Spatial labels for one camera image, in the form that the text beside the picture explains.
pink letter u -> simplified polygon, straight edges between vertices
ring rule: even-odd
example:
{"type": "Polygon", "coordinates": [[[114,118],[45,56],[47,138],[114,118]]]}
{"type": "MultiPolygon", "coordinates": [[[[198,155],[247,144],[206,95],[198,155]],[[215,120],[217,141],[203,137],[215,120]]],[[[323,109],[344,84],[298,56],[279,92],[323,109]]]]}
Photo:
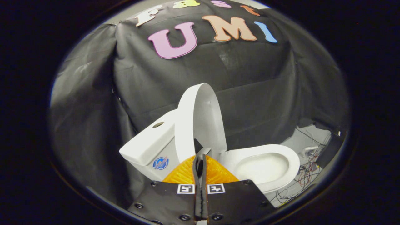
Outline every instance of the pink letter u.
{"type": "Polygon", "coordinates": [[[197,46],[197,38],[192,29],[193,25],[193,22],[186,22],[175,26],[175,29],[182,31],[183,37],[186,40],[186,43],[181,47],[174,48],[171,46],[167,37],[167,34],[170,32],[168,29],[160,30],[150,35],[148,40],[153,42],[154,48],[161,58],[177,58],[193,51],[197,46]]]}

toilet tank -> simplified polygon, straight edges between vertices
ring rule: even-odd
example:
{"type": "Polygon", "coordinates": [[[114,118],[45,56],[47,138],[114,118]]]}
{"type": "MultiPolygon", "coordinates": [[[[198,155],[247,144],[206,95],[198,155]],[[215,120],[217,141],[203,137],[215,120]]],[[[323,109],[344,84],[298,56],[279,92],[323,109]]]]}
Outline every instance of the toilet tank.
{"type": "Polygon", "coordinates": [[[176,110],[164,114],[120,149],[120,154],[151,180],[162,181],[179,164],[175,116],[176,110]]]}

orange plastic part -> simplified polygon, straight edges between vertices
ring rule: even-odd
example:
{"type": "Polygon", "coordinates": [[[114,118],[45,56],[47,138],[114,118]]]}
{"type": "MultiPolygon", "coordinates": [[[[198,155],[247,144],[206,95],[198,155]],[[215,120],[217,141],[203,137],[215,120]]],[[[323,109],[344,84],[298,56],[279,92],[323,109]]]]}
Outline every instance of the orange plastic part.
{"type": "Polygon", "coordinates": [[[229,170],[222,166],[217,160],[206,155],[207,179],[206,184],[221,184],[239,181],[229,170]]]}
{"type": "Polygon", "coordinates": [[[175,184],[194,184],[193,160],[194,156],[181,162],[170,174],[163,180],[167,183],[175,184]]]}

colorful letters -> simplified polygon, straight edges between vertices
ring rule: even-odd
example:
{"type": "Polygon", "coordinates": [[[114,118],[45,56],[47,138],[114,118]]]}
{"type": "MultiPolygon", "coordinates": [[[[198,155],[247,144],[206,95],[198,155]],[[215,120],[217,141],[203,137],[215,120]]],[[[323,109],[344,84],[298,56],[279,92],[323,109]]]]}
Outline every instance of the colorful letters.
{"type": "MultiPolygon", "coordinates": [[[[212,0],[211,3],[217,7],[232,8],[232,6],[223,1],[212,0]]],[[[188,6],[199,6],[199,5],[200,3],[198,3],[196,0],[184,0],[175,2],[173,8],[185,8],[188,6]]],[[[154,19],[155,18],[154,15],[158,14],[158,9],[160,9],[161,7],[162,5],[158,5],[138,14],[135,17],[138,19],[136,27],[139,27],[142,24],[154,19]]],[[[260,14],[256,13],[254,9],[250,8],[249,6],[241,5],[240,7],[244,8],[247,12],[255,16],[260,16],[260,14]]],[[[214,39],[216,41],[223,41],[223,42],[229,41],[231,40],[231,36],[234,39],[238,40],[239,32],[240,32],[240,38],[243,40],[248,40],[248,41],[257,40],[257,38],[252,34],[250,29],[246,25],[246,22],[244,21],[243,18],[231,17],[230,23],[223,20],[219,16],[214,16],[214,15],[203,16],[202,18],[204,20],[207,20],[213,27],[214,32],[216,34],[214,39]]],[[[278,42],[271,34],[271,32],[268,30],[267,25],[257,21],[255,21],[254,23],[260,27],[261,31],[263,31],[265,35],[265,40],[271,43],[278,42]]],[[[167,36],[167,34],[170,32],[170,30],[168,29],[160,30],[150,35],[148,37],[148,40],[153,43],[156,53],[161,58],[165,59],[177,58],[190,53],[197,47],[197,37],[193,31],[192,28],[193,25],[194,25],[193,22],[185,22],[175,26],[175,29],[181,30],[183,37],[185,38],[185,43],[180,47],[174,48],[171,46],[171,43],[167,36]]]]}
{"type": "Polygon", "coordinates": [[[217,41],[229,41],[231,39],[225,31],[232,35],[236,40],[239,39],[239,31],[241,34],[240,37],[243,40],[257,40],[242,18],[232,17],[230,19],[230,24],[219,16],[203,16],[202,18],[211,23],[215,33],[217,34],[214,38],[217,41]]]}
{"type": "Polygon", "coordinates": [[[272,43],[277,43],[278,41],[272,36],[271,32],[268,30],[267,25],[257,22],[254,22],[255,24],[257,24],[261,30],[264,32],[265,34],[265,40],[272,42],[272,43]]]}
{"type": "Polygon", "coordinates": [[[196,2],[195,0],[185,0],[180,2],[174,3],[174,8],[185,8],[188,6],[198,6],[200,3],[196,2]]]}
{"type": "Polygon", "coordinates": [[[260,16],[260,14],[254,12],[254,9],[252,9],[252,8],[250,8],[248,6],[240,6],[240,7],[243,7],[244,9],[246,9],[249,13],[251,13],[253,15],[260,16]]]}
{"type": "Polygon", "coordinates": [[[169,33],[168,29],[150,35],[148,40],[153,42],[154,48],[161,58],[177,58],[190,53],[197,46],[197,38],[192,28],[193,25],[193,22],[186,22],[175,26],[175,29],[182,31],[183,37],[186,40],[186,43],[181,47],[174,48],[171,46],[167,37],[167,33],[169,33]]]}
{"type": "Polygon", "coordinates": [[[226,4],[223,1],[211,1],[211,3],[213,3],[215,6],[218,6],[218,7],[232,8],[232,6],[226,4]]]}
{"type": "Polygon", "coordinates": [[[148,10],[146,10],[146,11],[142,12],[141,14],[137,15],[135,17],[135,18],[138,19],[138,24],[136,24],[136,26],[140,26],[140,25],[142,25],[142,24],[154,19],[155,16],[152,16],[152,15],[157,14],[158,13],[158,9],[161,8],[161,7],[162,7],[162,5],[158,5],[158,6],[149,8],[148,10]]]}

toilet tank lid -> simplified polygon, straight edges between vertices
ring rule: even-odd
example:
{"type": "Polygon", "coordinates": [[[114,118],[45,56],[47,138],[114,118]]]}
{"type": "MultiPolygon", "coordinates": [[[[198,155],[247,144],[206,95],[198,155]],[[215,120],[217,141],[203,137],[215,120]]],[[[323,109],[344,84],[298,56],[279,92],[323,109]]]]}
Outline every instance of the toilet tank lid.
{"type": "Polygon", "coordinates": [[[176,110],[164,114],[122,146],[120,154],[126,160],[141,166],[151,163],[174,138],[175,116],[176,110]]]}

